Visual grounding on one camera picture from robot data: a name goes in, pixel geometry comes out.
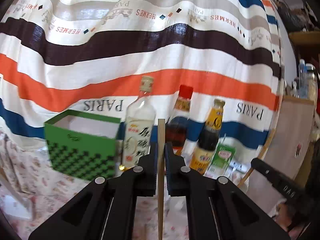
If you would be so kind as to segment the wooden chopstick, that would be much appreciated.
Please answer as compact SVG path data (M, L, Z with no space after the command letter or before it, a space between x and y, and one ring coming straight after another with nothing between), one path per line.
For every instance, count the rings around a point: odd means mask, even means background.
M163 239L163 216L164 216L165 119L158 119L157 143L158 143L158 160L157 160L158 240L162 240Z

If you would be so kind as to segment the green drink carton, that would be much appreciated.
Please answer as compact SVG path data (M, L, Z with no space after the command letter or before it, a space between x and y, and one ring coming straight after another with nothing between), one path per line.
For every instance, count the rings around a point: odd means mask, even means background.
M236 152L236 148L227 144L225 140L226 134L224 134L223 139L219 141L209 168L204 174L209 178L216 179L219 176L223 176Z

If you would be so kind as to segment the white power strip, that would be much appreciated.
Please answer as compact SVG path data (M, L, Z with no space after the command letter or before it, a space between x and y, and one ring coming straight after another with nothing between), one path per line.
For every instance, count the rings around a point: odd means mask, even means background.
M232 168L232 171L238 171L240 173L246 173L248 170L246 165L236 161L232 161L229 166Z

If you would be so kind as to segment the yellow label soy sauce bottle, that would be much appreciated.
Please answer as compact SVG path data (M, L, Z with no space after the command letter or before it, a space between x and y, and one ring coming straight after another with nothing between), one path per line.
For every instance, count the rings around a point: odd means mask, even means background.
M215 99L193 151L189 167L204 175L212 159L219 137L225 102Z

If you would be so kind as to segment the green checkered box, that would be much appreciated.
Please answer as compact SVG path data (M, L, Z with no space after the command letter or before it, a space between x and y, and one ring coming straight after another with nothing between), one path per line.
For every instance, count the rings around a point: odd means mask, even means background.
M116 139L120 119L66 110L44 123L52 168L92 181L115 175Z

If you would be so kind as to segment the printed patchwork tablecloth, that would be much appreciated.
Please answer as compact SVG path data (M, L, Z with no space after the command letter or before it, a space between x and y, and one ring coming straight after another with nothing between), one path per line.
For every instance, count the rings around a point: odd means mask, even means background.
M1 172L14 190L34 205L34 218L20 220L6 215L21 239L80 192L88 181L53 170L46 146L23 150L1 130ZM189 239L185 198L172 200L165 182L163 239ZM132 239L158 239L158 197L138 197Z

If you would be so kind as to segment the red cap vinegar bottle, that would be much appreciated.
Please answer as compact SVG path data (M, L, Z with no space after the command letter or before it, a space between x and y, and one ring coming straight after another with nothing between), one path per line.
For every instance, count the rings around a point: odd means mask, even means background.
M166 124L165 141L172 143L172 148L176 155L182 154L182 149L187 138L192 94L193 87L180 85L172 114Z

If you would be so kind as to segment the clear rice wine bottle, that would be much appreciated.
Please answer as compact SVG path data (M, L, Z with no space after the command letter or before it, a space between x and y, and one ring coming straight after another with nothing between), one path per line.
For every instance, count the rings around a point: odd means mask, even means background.
M150 102L152 85L153 77L143 76L139 96L127 108L123 153L119 166L121 171L138 165L140 157L149 153L151 133L156 117L156 110Z

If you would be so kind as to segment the striped Hermes Paris cloth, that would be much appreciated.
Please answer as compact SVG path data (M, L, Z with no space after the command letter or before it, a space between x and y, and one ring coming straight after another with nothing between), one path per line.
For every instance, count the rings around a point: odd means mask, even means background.
M24 149L67 109L124 118L143 75L167 119L193 87L188 139L213 98L222 134L262 146L280 97L278 19L271 0L11 0L1 19L1 131Z

